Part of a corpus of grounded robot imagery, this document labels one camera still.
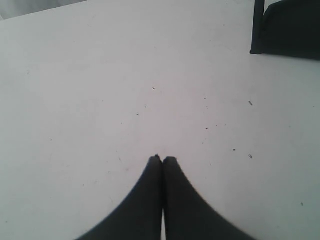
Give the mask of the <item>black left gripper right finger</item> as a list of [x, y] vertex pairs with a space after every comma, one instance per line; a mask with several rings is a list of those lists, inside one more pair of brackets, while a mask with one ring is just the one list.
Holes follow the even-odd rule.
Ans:
[[197, 193], [175, 157], [166, 157], [162, 173], [168, 240], [253, 239], [223, 218]]

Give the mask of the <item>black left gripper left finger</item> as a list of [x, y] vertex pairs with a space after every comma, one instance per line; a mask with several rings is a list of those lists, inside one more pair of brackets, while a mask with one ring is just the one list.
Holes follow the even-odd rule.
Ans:
[[82, 240], [159, 240], [163, 217], [163, 162], [149, 158], [138, 182], [103, 221]]

